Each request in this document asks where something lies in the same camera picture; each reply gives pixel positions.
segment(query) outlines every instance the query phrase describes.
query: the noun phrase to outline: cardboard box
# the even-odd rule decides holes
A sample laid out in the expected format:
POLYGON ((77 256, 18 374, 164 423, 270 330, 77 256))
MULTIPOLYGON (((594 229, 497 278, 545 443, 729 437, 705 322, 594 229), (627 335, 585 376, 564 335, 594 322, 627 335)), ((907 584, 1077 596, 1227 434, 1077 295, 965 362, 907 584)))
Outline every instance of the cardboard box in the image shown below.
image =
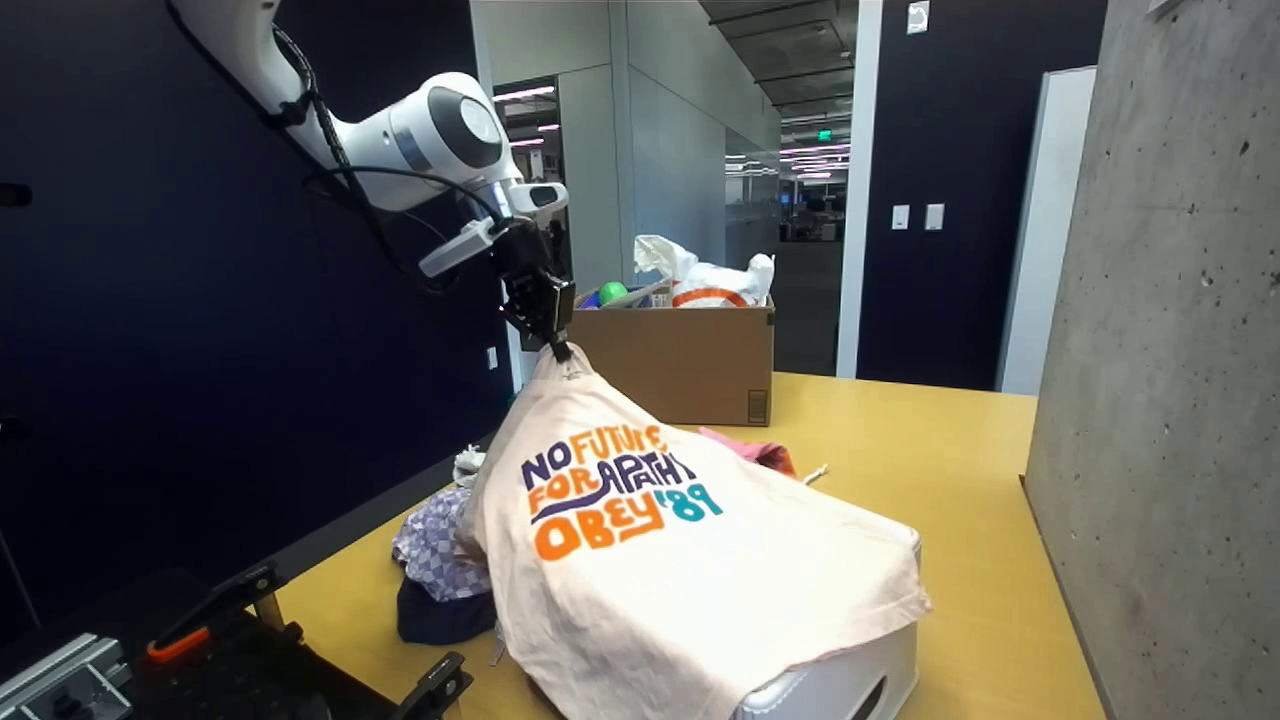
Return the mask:
POLYGON ((667 423, 770 423, 771 309, 578 311, 594 367, 667 423))

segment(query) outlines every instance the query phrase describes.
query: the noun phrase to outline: gray wall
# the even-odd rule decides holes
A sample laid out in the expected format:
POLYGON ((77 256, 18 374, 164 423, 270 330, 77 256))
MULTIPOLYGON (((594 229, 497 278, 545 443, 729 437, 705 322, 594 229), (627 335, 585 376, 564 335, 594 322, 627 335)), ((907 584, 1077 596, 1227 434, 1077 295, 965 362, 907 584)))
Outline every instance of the gray wall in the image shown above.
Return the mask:
POLYGON ((1027 468, 1111 715, 1280 715, 1280 5, 1111 5, 1027 468))
POLYGON ((627 278, 634 237, 724 256, 724 131, 777 113, 697 0, 471 0, 488 83, 561 79, 578 285, 627 278))

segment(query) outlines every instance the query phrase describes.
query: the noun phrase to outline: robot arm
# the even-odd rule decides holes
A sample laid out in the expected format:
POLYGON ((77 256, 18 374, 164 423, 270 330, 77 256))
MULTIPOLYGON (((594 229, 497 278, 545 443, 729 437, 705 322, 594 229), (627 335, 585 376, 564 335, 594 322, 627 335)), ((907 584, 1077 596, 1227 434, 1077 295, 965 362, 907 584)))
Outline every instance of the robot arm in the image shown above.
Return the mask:
POLYGON ((320 170, 362 186, 380 212, 408 212, 442 191, 476 196, 467 219, 420 259, 442 278, 488 253, 512 224, 545 224, 569 205, 564 186, 526 186, 488 92, 442 73, 406 99, 344 125, 315 92, 301 50, 277 31, 279 0, 170 0, 180 27, 279 125, 320 170))

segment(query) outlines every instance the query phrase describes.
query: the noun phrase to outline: ceiling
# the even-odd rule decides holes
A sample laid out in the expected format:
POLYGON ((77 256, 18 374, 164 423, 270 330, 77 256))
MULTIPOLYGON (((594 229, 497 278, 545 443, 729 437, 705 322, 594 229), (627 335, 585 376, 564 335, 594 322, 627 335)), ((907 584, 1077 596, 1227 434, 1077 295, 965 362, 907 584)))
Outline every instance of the ceiling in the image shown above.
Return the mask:
POLYGON ((699 5, 781 113, 781 147, 850 143, 858 0, 699 5))

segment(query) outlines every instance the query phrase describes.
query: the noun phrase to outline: table surface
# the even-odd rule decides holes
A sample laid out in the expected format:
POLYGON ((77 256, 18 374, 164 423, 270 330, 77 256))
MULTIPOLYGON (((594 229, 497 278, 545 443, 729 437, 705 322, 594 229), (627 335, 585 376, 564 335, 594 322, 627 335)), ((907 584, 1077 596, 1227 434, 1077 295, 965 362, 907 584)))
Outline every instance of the table surface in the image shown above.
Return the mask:
MULTIPOLYGON (((919 621, 919 688, 903 720, 1105 715, 1020 490, 1037 401, 789 374, 777 374, 771 391, 771 429, 729 437, 781 439, 799 472, 834 464, 817 492, 925 535, 931 614, 919 621)), ((408 697, 443 658, 397 639, 397 528, 399 522, 368 533, 279 588, 279 610, 304 623, 310 646, 387 702, 408 697)), ((455 720, 555 715, 497 636, 455 653, 476 677, 455 720)))

